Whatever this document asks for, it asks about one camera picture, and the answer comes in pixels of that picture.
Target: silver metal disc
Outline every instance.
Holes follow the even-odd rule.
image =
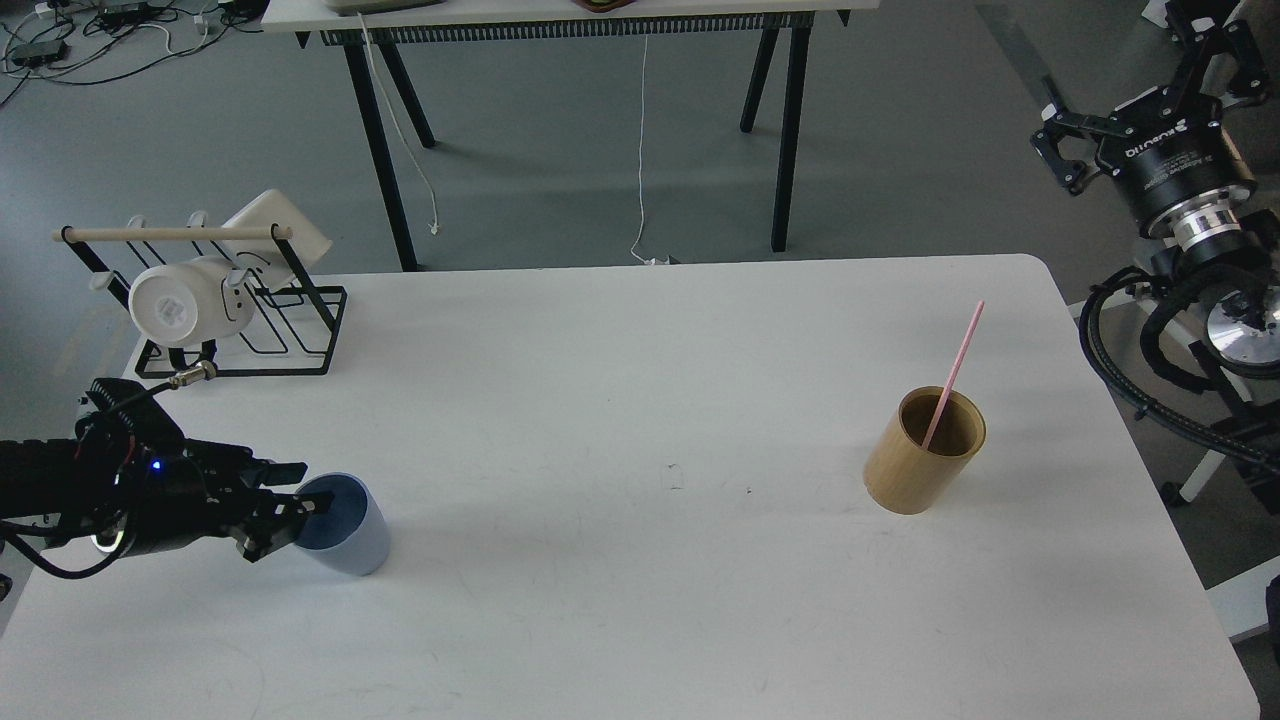
[[[1268,288],[1266,302],[1266,328],[1251,328],[1242,320],[1228,315],[1222,309],[1239,291],[1228,295],[1208,314],[1208,341],[1219,355],[1229,363],[1247,368],[1262,368],[1280,363],[1280,295],[1276,288]]]

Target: white cup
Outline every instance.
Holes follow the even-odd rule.
[[[390,530],[360,478],[346,473],[319,475],[303,483],[297,495],[306,492],[332,492],[333,505],[328,512],[307,518],[293,544],[348,575],[367,575],[387,561]]]
[[[311,268],[324,258],[333,242],[316,228],[297,205],[289,201],[279,190],[268,190],[241,208],[224,228],[270,227],[276,224],[293,228],[289,246],[298,256],[303,268]],[[284,260],[279,246],[273,240],[229,240],[223,242],[236,265],[257,274],[268,290],[280,290],[293,281],[293,270]]]
[[[163,347],[189,347],[236,334],[253,319],[248,286],[230,286],[234,266],[221,258],[143,270],[129,288],[129,316]]]

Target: table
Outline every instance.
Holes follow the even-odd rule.
[[[1033,258],[320,281],[351,293],[328,375],[160,400],[364,478],[390,559],[205,539],[33,577],[6,716],[1258,716]],[[892,515],[860,466],[978,299],[987,445]]]
[[[366,23],[370,38],[378,45],[387,63],[397,94],[422,147],[434,147],[436,140],[413,91],[397,44],[760,29],[763,31],[760,45],[739,122],[739,129],[751,132],[778,31],[790,28],[791,47],[771,236],[772,249],[781,252],[787,246],[787,227],[791,219],[791,188],[814,13],[838,10],[841,19],[847,24],[850,9],[878,6],[879,0],[641,0],[607,14],[596,14],[570,0],[451,0],[443,5],[366,15]],[[374,94],[362,47],[360,19],[338,15],[325,8],[321,0],[289,0],[271,3],[262,17],[262,29],[297,33],[302,46],[306,46],[311,32],[320,32],[325,45],[343,47],[401,269],[406,272],[424,269],[417,261],[413,238],[404,218],[404,205],[383,131],[378,96]]]

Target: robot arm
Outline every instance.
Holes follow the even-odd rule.
[[[86,393],[96,410],[76,439],[0,442],[0,538],[36,566],[82,578],[119,557],[184,547],[201,537],[232,537],[257,561],[293,542],[307,518],[325,512],[332,493],[285,495],[268,488],[302,480],[302,462],[276,464],[247,447],[188,439],[156,404],[163,386],[99,378]],[[45,547],[95,538],[102,562],[81,571],[54,566]]]
[[[1270,77],[1249,27],[1229,19],[1220,4],[1207,17],[1192,3],[1165,5],[1169,27],[1183,56],[1167,85],[1152,87],[1106,115],[1073,111],[1044,78],[1050,102],[1030,142],[1059,184],[1079,195],[1107,176],[1129,206],[1138,234],[1152,249],[1138,258],[1147,269],[1128,268],[1093,288],[1080,316],[1085,357],[1111,389],[1170,430],[1233,457],[1254,495],[1280,512],[1280,404],[1244,401],[1226,372],[1244,378],[1280,379],[1280,287],[1272,254],[1280,220],[1271,210],[1238,217],[1257,182],[1222,127],[1229,108],[1267,99]],[[1222,95],[1204,91],[1217,59],[1231,59],[1234,76]],[[1080,138],[1093,156],[1064,158],[1060,143]],[[1102,302],[1120,291],[1158,301],[1139,337],[1143,357],[1161,378],[1222,397],[1231,416],[1212,427],[1172,411],[1144,392],[1106,352],[1098,331]],[[1180,368],[1160,347],[1175,318],[1194,315],[1206,329],[1190,350],[1197,372]]]

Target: concrete floor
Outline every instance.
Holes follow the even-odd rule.
[[[29,5],[0,0],[0,19],[13,26]],[[782,255],[768,243],[786,36],[751,135],[737,131],[737,115],[756,36],[654,36],[641,255],[1030,252],[1068,302],[1082,300],[1129,263],[1132,220],[1105,182],[1075,199],[1059,190],[1027,142],[1043,104],[1032,81],[1052,69],[1092,111],[1166,82],[1178,51],[1139,18],[1143,5],[883,0],[849,28],[820,15]],[[172,27],[174,46],[197,41],[189,23]],[[163,40],[138,33],[83,79],[157,58]],[[634,263],[641,53],[636,37],[402,47],[442,141],[417,150],[439,192],[434,237],[426,190],[393,143],[421,261],[436,270]],[[1280,65],[1280,53],[1271,58]],[[0,79],[0,96],[12,86]],[[1274,118],[1277,106],[1239,117]],[[1229,127],[1245,158],[1274,146],[1247,120]],[[119,225],[138,213],[175,224],[197,209],[221,222],[279,187],[334,241],[316,272],[398,269],[342,53],[317,38],[300,50],[292,36],[229,33],[105,86],[29,83],[0,109],[0,437],[67,436],[79,391],[119,372],[136,342],[128,316],[49,241],[55,228]],[[1274,200],[1275,176],[1262,182],[1260,197]],[[1108,323],[1117,343],[1137,334],[1123,310]],[[1201,455],[1149,423],[1133,432],[1157,484],[1184,478]],[[1171,516],[1206,585],[1280,553],[1277,524],[1228,470]],[[1270,647],[1238,647],[1263,716],[1280,717]],[[1178,659],[1169,665],[1179,671]]]

